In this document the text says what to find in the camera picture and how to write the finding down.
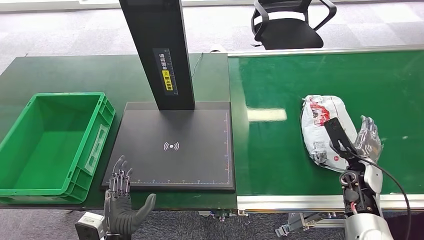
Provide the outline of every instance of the package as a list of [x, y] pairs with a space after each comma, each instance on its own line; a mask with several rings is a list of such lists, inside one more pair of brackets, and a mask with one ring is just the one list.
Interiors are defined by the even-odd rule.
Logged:
[[357, 138], [355, 126], [346, 111], [345, 104], [337, 96], [308, 95], [301, 113], [303, 140], [310, 158], [318, 166], [343, 172], [348, 162], [330, 147], [330, 137], [324, 123], [337, 117], [347, 137], [353, 143]]

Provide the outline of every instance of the office chair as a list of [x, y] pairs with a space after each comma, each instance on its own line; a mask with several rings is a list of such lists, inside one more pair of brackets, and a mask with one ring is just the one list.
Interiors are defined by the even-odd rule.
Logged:
[[[328, 16], [315, 28], [309, 26], [308, 7], [311, 0], [255, 0], [251, 28], [254, 39], [266, 50], [322, 48], [323, 40], [316, 30], [336, 15], [337, 8], [330, 0], [319, 0], [328, 8]], [[271, 19], [269, 13], [297, 12], [305, 21], [296, 18]], [[262, 17], [262, 22], [254, 20]]]

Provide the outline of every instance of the wireless charging symbol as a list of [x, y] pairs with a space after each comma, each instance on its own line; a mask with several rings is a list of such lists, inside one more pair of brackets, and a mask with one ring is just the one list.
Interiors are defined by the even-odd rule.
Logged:
[[163, 150], [167, 151], [169, 149], [173, 149], [174, 151], [178, 151], [178, 149], [180, 149], [180, 144], [178, 142], [174, 143], [174, 144], [169, 144], [169, 142], [165, 142], [165, 144], [163, 144]]

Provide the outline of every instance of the green table surface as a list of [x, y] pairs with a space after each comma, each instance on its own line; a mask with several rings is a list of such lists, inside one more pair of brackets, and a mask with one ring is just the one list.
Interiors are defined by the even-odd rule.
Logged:
[[[339, 173], [315, 165], [300, 115], [307, 95], [340, 97], [357, 129], [374, 118], [378, 164], [408, 194], [424, 193], [424, 51], [288, 54], [228, 59], [237, 196], [340, 195]], [[283, 121], [248, 111], [284, 109]], [[400, 193], [387, 176], [382, 194]]]
[[[230, 100], [226, 54], [191, 54], [194, 97], [198, 102]], [[11, 208], [103, 208], [100, 184], [112, 152], [127, 102], [154, 102], [138, 55], [18, 57], [0, 75], [0, 141], [31, 96], [36, 93], [104, 92], [116, 109], [115, 119], [82, 204], [12, 204]], [[132, 205], [144, 204], [148, 192], [131, 192]], [[235, 193], [158, 192], [157, 209], [235, 209]]]
[[[199, 57], [190, 55], [192, 73]], [[311, 94], [342, 98], [357, 128], [361, 115], [373, 117], [384, 143], [379, 164], [400, 181], [407, 193], [422, 194], [423, 66], [422, 50], [228, 59], [225, 54], [214, 53], [205, 54], [199, 62], [193, 88], [199, 102], [231, 98], [237, 196], [341, 194], [339, 174], [316, 166], [304, 148], [301, 104], [302, 98]], [[78, 205], [2, 207], [101, 208], [104, 193], [99, 185], [125, 103], [154, 99], [136, 55], [19, 57], [0, 76], [0, 140], [35, 93], [99, 91], [106, 93], [116, 116], [87, 200]], [[248, 111], [267, 109], [284, 109], [287, 119], [248, 118]], [[385, 177], [383, 194], [398, 192]], [[134, 208], [144, 203], [147, 194], [131, 194]], [[159, 192], [156, 207], [235, 209], [236, 194]]]

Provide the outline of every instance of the yellow warning label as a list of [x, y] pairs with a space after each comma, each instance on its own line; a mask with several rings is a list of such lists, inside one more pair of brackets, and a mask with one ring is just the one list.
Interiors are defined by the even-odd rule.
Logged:
[[162, 70], [162, 75], [163, 75], [163, 81], [165, 82], [166, 90], [172, 91], [173, 87], [172, 87], [172, 82], [171, 82], [170, 71], [169, 70]]

